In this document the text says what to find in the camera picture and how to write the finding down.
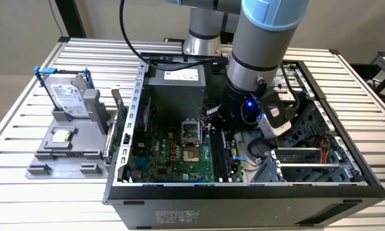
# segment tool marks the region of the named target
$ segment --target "floor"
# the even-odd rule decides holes
[[[32,75],[0,75],[0,121],[31,79]]]

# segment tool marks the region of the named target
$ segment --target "motherboard chip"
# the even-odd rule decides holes
[[[200,162],[200,148],[188,147],[183,149],[183,160],[186,162]]]
[[[167,175],[167,168],[159,168],[158,173],[159,175]]]

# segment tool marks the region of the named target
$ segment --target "white wall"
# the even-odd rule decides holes
[[[123,39],[120,0],[76,0],[88,36]],[[164,0],[127,0],[131,39],[163,41],[188,35],[190,8]],[[63,20],[54,8],[62,28]],[[0,74],[31,74],[60,37],[47,0],[0,0]],[[385,51],[385,0],[311,0],[292,47],[336,48],[351,62],[370,62]]]
[[[52,6],[67,35],[54,0]],[[34,74],[59,38],[47,0],[0,0],[0,74]]]
[[[292,47],[336,48],[351,63],[385,51],[385,0],[311,0]]]
[[[120,0],[76,0],[88,37],[123,39],[119,22]],[[190,7],[164,0],[127,0],[124,26],[132,40],[163,41],[188,36]]]
[[[136,40],[186,38],[190,8],[163,0],[127,0],[124,23]],[[78,0],[90,35],[123,39],[119,28],[120,0]],[[336,48],[350,62],[366,63],[385,51],[385,0],[311,0],[292,47]]]

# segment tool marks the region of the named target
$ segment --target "silver metal cylinder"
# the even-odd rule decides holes
[[[224,13],[214,10],[191,9],[191,32],[200,36],[211,37],[220,34]]]
[[[262,77],[270,86],[279,68],[270,71],[256,71],[244,67],[235,58],[230,57],[230,65],[228,65],[228,78],[234,85],[242,90],[256,91],[259,83],[258,79]]]
[[[242,10],[242,0],[183,0],[178,1],[180,5],[218,10],[226,13],[239,14]]]
[[[220,32],[224,13],[192,8],[190,36],[184,42],[184,53],[192,55],[222,55]]]
[[[298,27],[268,31],[258,27],[242,12],[232,52],[248,65],[268,68],[280,65]]]
[[[190,34],[184,42],[184,53],[192,55],[222,55],[222,39],[220,36],[214,39],[199,39]]]

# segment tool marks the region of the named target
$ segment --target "open computer chassis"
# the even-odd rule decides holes
[[[168,66],[208,58],[172,54],[144,54],[144,56],[158,64]],[[155,169],[159,175],[148,174],[146,178],[150,182],[136,180],[146,176],[143,172],[148,172],[146,168],[150,167],[146,159],[138,158],[142,155],[139,148],[146,147],[147,152],[143,155],[147,156],[160,155],[175,149],[175,158],[186,158],[183,152],[180,155],[178,154],[182,143],[174,144],[174,147],[166,147],[166,145],[172,145],[172,142],[164,140],[179,136],[179,131],[170,132],[168,136],[167,133],[159,137],[155,134],[146,135],[150,132],[148,129],[144,129],[150,126],[150,118],[159,116],[156,110],[150,109],[152,101],[166,100],[166,97],[148,95],[146,100],[146,94],[151,92],[151,79],[160,71],[152,70],[142,62],[122,147],[112,162],[104,198],[104,203],[114,205],[130,229],[326,226],[385,199],[385,190],[340,124],[336,113],[326,100],[326,94],[304,62],[287,60],[284,63],[295,67],[298,80],[291,80],[291,84],[300,83],[296,83],[294,88],[308,99],[308,103],[300,107],[299,117],[292,121],[292,129],[280,140],[282,146],[292,146],[319,132],[327,133],[331,137],[331,146],[335,148],[330,153],[330,163],[326,168],[340,165],[344,168],[332,171],[316,170],[314,164],[318,162],[314,162],[311,169],[295,172],[295,168],[307,163],[303,160],[306,161],[308,156],[316,155],[316,150],[314,148],[279,148],[271,151],[270,157],[259,166],[259,171],[251,169],[247,162],[240,162],[239,165],[232,166],[235,174],[218,175],[226,168],[216,165],[224,165],[228,161],[224,160],[227,142],[224,135],[207,126],[203,129],[200,155],[204,159],[208,156],[208,150],[212,152],[211,174],[204,172],[194,180],[188,178],[188,174],[187,176],[186,174],[180,175],[183,178],[176,178],[176,180],[152,180],[160,174],[166,176],[174,174],[170,163],[170,170]],[[226,65],[206,64],[194,68],[199,70],[200,75],[196,81],[198,86],[204,86],[203,89],[206,89],[204,102],[208,98],[220,97],[227,80]],[[280,85],[279,81],[280,78],[276,78],[276,89]],[[280,98],[283,101],[294,99],[292,96],[282,93]],[[186,105],[196,107],[194,102],[180,97],[179,101],[184,100],[187,100]],[[152,133],[158,132],[158,128],[150,130]],[[230,152],[227,153],[239,153],[250,160],[243,147],[248,144],[248,139],[254,139],[258,135],[259,132],[236,134],[235,141],[228,142]]]

